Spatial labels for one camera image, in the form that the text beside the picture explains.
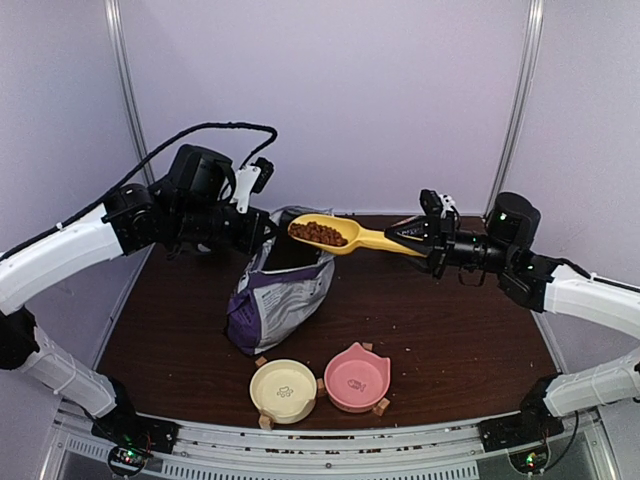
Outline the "purple puppy food bag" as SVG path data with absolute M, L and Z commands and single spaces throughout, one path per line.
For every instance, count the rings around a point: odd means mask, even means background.
M 224 333 L 245 355 L 258 355 L 279 345 L 328 295 L 334 256 L 287 234 L 294 219 L 313 211 L 302 206 L 274 211 L 270 219 L 278 227 L 277 236 L 259 247 L 233 290 Z

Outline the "yellow plastic scoop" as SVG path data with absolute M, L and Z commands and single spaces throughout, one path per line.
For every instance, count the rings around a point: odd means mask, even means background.
M 332 255 L 349 255 L 359 248 L 423 257 L 387 238 L 382 231 L 362 227 L 355 220 L 325 214 L 303 214 L 288 226 L 294 240 L 309 244 Z

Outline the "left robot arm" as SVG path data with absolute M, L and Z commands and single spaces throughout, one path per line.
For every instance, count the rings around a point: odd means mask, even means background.
M 185 246 L 229 246 L 254 253 L 275 234 L 267 212 L 250 205 L 274 172 L 260 157 L 239 169 L 228 157 L 192 145 L 179 148 L 169 172 L 144 186 L 125 183 L 68 224 L 1 256 L 1 367 L 26 373 L 81 406 L 123 444 L 144 433 L 114 381 L 60 348 L 26 304 L 90 267 L 159 244 L 171 254 Z

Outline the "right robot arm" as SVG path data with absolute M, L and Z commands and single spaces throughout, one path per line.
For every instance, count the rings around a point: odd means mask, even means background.
M 420 270 L 439 278 L 448 267 L 493 274 L 517 305 L 593 322 L 639 336 L 639 289 L 589 273 L 566 258 L 536 254 L 531 246 L 540 212 L 523 196 L 501 192 L 482 234 L 461 229 L 454 208 L 433 190 L 420 195 L 422 214 L 384 231 L 392 242 L 419 255 Z M 551 417 L 639 396 L 639 352 L 572 374 L 541 379 L 513 419 L 519 440 L 535 440 Z

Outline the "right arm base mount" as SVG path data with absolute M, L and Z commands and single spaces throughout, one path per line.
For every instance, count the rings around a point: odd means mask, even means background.
M 517 413 L 489 418 L 478 424 L 485 452 L 544 442 L 564 432 L 562 420 L 553 416 L 544 404 L 546 390 L 557 377 L 554 374 L 537 380 L 521 400 Z

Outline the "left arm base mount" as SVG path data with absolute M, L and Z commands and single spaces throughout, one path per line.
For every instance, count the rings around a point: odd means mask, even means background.
M 138 414 L 125 386 L 109 377 L 115 392 L 115 408 L 103 417 L 86 416 L 92 421 L 91 433 L 126 449 L 139 452 L 171 453 L 179 426 L 169 420 Z

